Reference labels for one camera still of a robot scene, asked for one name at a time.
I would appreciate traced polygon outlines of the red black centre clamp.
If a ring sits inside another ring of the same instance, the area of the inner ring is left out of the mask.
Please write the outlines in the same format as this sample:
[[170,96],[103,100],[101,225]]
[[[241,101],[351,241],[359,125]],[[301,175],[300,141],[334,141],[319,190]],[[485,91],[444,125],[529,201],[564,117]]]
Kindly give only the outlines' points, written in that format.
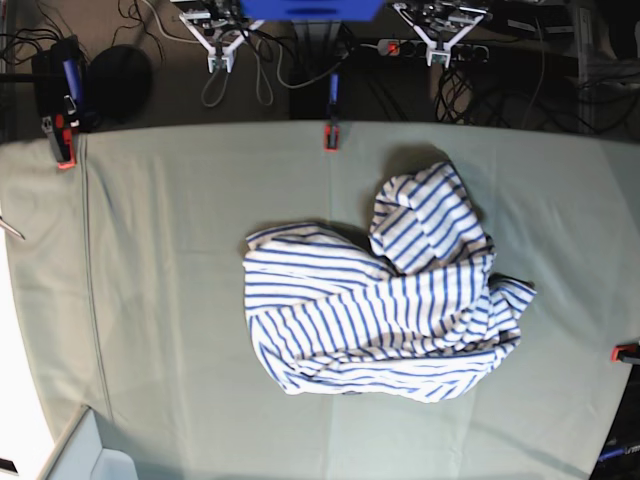
[[336,123],[328,122],[324,128],[324,150],[336,152],[340,144],[340,128]]

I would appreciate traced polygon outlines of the blue box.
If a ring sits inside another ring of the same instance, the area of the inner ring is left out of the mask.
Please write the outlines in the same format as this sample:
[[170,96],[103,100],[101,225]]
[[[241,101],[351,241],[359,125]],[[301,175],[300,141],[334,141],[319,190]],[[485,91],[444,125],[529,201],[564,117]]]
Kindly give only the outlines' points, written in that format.
[[246,16],[262,20],[369,21],[383,0],[242,0]]

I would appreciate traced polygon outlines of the black power strip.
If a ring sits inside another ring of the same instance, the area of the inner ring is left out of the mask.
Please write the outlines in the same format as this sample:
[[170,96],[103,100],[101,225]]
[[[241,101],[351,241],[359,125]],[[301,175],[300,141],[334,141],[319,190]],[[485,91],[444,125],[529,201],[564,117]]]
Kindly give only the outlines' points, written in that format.
[[457,43],[446,51],[430,51],[424,41],[401,40],[401,39],[380,39],[373,47],[381,56],[419,58],[433,61],[446,60],[444,54],[448,54],[451,63],[454,62],[475,62],[487,63],[490,59],[489,47],[479,43]]

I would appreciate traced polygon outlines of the blue white striped t-shirt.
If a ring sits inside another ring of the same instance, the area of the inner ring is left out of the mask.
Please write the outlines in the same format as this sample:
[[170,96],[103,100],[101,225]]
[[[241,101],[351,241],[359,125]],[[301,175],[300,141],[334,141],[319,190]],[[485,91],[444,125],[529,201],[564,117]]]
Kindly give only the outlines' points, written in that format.
[[369,246],[303,222],[251,235],[244,310],[254,352],[289,395],[465,394],[519,345],[536,292],[496,251],[453,165],[389,179]]

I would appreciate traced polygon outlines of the red black left clamp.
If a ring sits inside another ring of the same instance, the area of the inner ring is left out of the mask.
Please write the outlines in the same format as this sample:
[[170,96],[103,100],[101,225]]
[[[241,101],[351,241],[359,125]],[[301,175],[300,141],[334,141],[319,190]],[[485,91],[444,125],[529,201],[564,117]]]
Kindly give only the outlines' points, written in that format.
[[41,128],[49,141],[50,148],[60,170],[76,166],[76,154],[73,142],[73,129],[66,123],[63,115],[45,116]]

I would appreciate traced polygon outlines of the red black right clamp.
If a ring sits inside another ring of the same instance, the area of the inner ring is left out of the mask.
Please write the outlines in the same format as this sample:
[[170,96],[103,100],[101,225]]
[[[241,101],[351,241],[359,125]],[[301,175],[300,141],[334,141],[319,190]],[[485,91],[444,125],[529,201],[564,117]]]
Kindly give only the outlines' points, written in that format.
[[611,352],[611,361],[626,363],[630,365],[640,365],[640,351],[638,343],[617,345]]

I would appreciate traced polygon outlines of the black round bag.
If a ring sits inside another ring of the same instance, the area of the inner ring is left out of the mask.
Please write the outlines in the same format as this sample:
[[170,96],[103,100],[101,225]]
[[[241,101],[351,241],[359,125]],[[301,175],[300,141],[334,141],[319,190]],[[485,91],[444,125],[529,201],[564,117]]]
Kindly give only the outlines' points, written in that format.
[[115,45],[100,52],[87,69],[89,105],[103,119],[124,123],[136,117],[152,92],[149,57],[132,45]]

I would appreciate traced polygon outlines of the red black clamp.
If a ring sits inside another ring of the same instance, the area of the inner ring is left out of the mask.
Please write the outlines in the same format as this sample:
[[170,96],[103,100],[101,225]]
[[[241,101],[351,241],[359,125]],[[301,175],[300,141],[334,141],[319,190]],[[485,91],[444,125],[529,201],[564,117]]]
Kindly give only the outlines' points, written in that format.
[[617,345],[611,352],[611,361],[626,363],[630,365],[640,365],[640,351],[638,343]]
[[340,128],[336,123],[328,122],[324,128],[324,150],[336,152],[340,144]]
[[49,141],[50,148],[60,170],[76,166],[76,154],[73,142],[73,129],[66,123],[63,115],[45,116],[41,128]]

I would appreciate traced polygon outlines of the green table cloth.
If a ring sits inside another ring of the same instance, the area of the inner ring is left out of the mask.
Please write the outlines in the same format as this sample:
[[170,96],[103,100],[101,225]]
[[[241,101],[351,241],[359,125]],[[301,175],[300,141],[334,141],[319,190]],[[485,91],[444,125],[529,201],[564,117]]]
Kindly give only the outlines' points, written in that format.
[[[54,435],[82,404],[145,479],[586,479],[639,336],[639,148],[435,124],[318,122],[95,133],[61,171],[44,140],[1,149],[17,317]],[[251,347],[246,237],[365,228],[383,182],[450,160],[531,281],[520,346],[469,393],[285,394]]]

